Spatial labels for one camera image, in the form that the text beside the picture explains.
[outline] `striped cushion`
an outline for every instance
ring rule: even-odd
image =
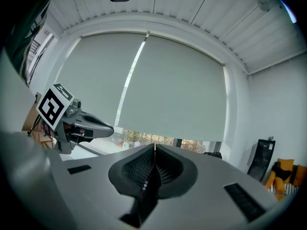
[[[274,184],[271,185],[270,189],[268,189],[269,192],[274,192],[275,194],[291,194],[291,193],[294,193],[294,192],[297,192],[299,187],[298,186],[293,186],[292,184],[284,184],[284,189],[286,190],[285,193],[280,193],[280,192],[277,192],[276,191],[276,188],[274,186]]]

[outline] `roller blind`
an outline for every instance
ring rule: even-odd
[[[124,84],[145,35],[101,34],[80,40],[59,74],[82,109],[114,125]]]
[[[127,89],[119,127],[222,141],[225,117],[223,67],[188,46],[149,36]]]

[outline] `black rectangular strip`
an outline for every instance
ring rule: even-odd
[[[69,174],[76,174],[76,173],[86,171],[86,170],[89,170],[89,169],[91,169],[91,167],[89,165],[81,165],[81,166],[78,166],[78,167],[69,168],[67,170],[68,170]]]
[[[239,184],[231,184],[224,188],[250,222],[265,212],[264,209],[250,195],[248,195],[242,187],[240,187]]]

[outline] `ceiling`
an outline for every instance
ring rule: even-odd
[[[65,31],[96,17],[155,13],[192,24],[228,46],[249,74],[306,51],[305,41],[279,0],[52,0],[48,9]]]

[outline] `black cable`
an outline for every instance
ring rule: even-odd
[[[37,115],[37,117],[36,117],[36,119],[35,119],[35,121],[34,121],[34,124],[33,124],[32,128],[30,129],[30,131],[28,131],[28,136],[31,135],[33,129],[38,125],[39,120],[40,120],[40,115]]]

